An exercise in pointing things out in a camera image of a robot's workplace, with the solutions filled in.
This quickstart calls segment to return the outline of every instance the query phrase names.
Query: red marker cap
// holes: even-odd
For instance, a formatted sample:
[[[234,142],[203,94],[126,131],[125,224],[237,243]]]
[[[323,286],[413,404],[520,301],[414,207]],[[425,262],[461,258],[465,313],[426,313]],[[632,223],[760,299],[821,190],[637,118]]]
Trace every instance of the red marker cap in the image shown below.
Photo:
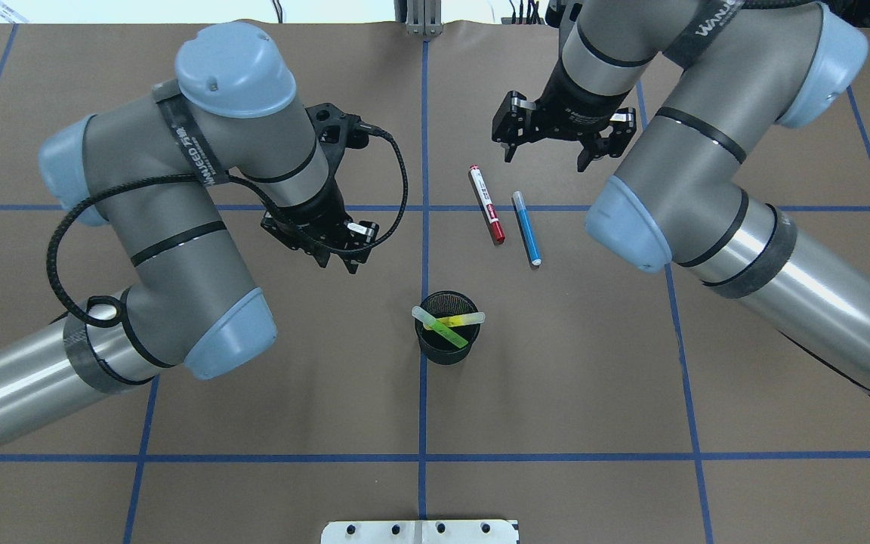
[[[497,244],[505,241],[505,233],[501,231],[501,223],[493,221],[489,224],[489,230],[492,231],[492,237],[495,238]]]

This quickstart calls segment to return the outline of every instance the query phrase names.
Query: black mesh cup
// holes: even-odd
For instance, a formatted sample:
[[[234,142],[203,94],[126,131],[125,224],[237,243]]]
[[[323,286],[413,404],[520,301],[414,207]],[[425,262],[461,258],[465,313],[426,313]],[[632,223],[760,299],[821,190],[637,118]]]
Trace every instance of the black mesh cup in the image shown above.
[[[469,297],[460,292],[433,292],[425,300],[421,301],[422,310],[435,317],[458,316],[459,314],[472,314],[479,312]],[[421,321],[415,320],[415,334],[418,335],[418,347],[428,360],[439,365],[453,365],[469,354],[472,344],[479,336],[480,325],[465,325],[452,327],[459,336],[468,340],[465,348],[456,348],[445,338],[433,331],[425,330]]]

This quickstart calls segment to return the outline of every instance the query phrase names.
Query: white metal plate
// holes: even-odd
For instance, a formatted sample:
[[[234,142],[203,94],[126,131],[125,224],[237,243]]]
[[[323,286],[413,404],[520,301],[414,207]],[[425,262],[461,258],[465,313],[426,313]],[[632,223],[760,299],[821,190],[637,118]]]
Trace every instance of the white metal plate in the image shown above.
[[[519,544],[515,520],[332,522],[321,544]]]

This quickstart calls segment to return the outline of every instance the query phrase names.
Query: red marker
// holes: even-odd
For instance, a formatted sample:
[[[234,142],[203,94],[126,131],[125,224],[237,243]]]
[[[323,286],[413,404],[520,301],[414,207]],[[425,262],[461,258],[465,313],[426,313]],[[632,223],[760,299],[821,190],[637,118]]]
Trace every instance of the red marker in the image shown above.
[[[483,212],[486,213],[486,219],[489,221],[489,230],[492,232],[492,238],[495,239],[497,244],[501,244],[505,241],[505,233],[501,231],[501,223],[498,222],[498,215],[495,213],[492,197],[489,196],[486,180],[483,179],[483,173],[479,170],[479,165],[470,166],[469,175],[472,175],[472,184],[476,186],[479,201],[483,204]]]

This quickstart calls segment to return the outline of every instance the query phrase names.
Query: light blue joint cap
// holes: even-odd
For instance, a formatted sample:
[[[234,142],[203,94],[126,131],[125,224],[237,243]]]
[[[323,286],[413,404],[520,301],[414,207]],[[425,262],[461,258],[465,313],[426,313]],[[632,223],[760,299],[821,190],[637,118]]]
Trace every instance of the light blue joint cap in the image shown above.
[[[87,115],[79,123],[63,128],[46,139],[39,148],[39,173],[49,193],[59,200],[66,211],[89,197],[82,148],[86,139],[86,125],[93,117],[94,114]],[[79,220],[90,227],[107,223],[96,206],[90,206],[79,214]]]
[[[821,2],[821,38],[800,91],[778,120],[787,128],[804,127],[835,102],[852,84],[868,56],[868,40],[861,31],[835,15]]]
[[[175,69],[187,100],[224,117],[277,113],[298,92],[275,42],[255,25],[241,21],[198,32],[180,47]]]
[[[197,379],[217,378],[262,354],[276,338],[277,327],[264,293],[255,288],[200,337],[184,365]]]
[[[615,175],[586,214],[586,231],[643,272],[659,272],[673,258],[656,221]]]

